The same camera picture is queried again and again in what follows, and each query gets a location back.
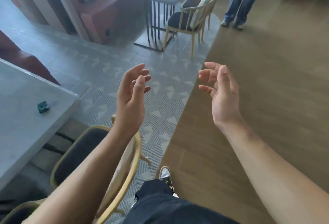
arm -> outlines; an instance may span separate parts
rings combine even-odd
[[[106,193],[121,156],[144,118],[143,94],[150,90],[144,64],[125,73],[117,93],[113,128],[68,178],[24,224],[90,224]]]
[[[239,88],[226,66],[206,62],[199,78],[212,100],[216,126],[224,133],[249,180],[273,219],[279,224],[329,221],[329,195],[284,160],[244,122],[239,112]]]

white sneaker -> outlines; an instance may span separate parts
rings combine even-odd
[[[238,30],[243,30],[243,25],[235,25]]]
[[[223,27],[228,27],[228,25],[230,25],[230,24],[223,20],[220,25]]]

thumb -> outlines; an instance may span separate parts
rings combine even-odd
[[[143,102],[144,90],[145,90],[145,77],[140,75],[138,76],[136,83],[134,85],[132,101],[135,103]]]
[[[228,95],[231,93],[230,78],[228,77],[227,66],[221,66],[217,74],[218,89],[221,94]]]

floor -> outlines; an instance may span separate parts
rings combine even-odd
[[[140,132],[142,153],[152,164],[149,166],[140,161],[136,176],[119,206],[127,213],[134,202],[135,192],[145,180],[153,179],[156,174],[198,71],[217,34],[219,19],[212,16],[210,30],[206,29],[200,45],[196,41],[191,59],[191,36],[186,34],[175,37],[165,53],[135,46],[134,37],[143,31],[141,26],[145,26],[143,12],[132,14],[133,18],[122,26],[109,45],[102,46],[56,32],[49,26],[31,24],[8,0],[0,0],[0,5],[0,29],[23,51],[35,55],[63,87],[81,97],[80,108],[73,118],[83,124],[111,127],[111,115],[116,112],[117,89],[124,72],[143,62],[150,70],[152,80],[148,84],[152,89],[144,97],[146,114]],[[62,146],[65,141],[50,142]],[[59,158],[58,154],[50,155],[50,152],[41,150],[32,163],[50,173]],[[109,222],[120,223],[123,218],[120,214],[113,214]]]
[[[219,18],[229,0],[215,8]],[[329,192],[329,0],[257,0],[243,31],[220,28],[206,60],[240,85],[246,122]],[[243,224],[274,223],[195,84],[161,165],[179,197]]]

hand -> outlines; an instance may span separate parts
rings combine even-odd
[[[145,64],[137,65],[125,72],[117,92],[117,116],[113,129],[131,139],[144,120],[144,93],[151,87],[145,82],[151,79]]]
[[[199,88],[212,97],[212,117],[215,125],[223,131],[236,121],[241,121],[239,110],[239,86],[226,66],[215,62],[205,62],[209,69],[199,71],[199,79],[214,88],[199,85]]]

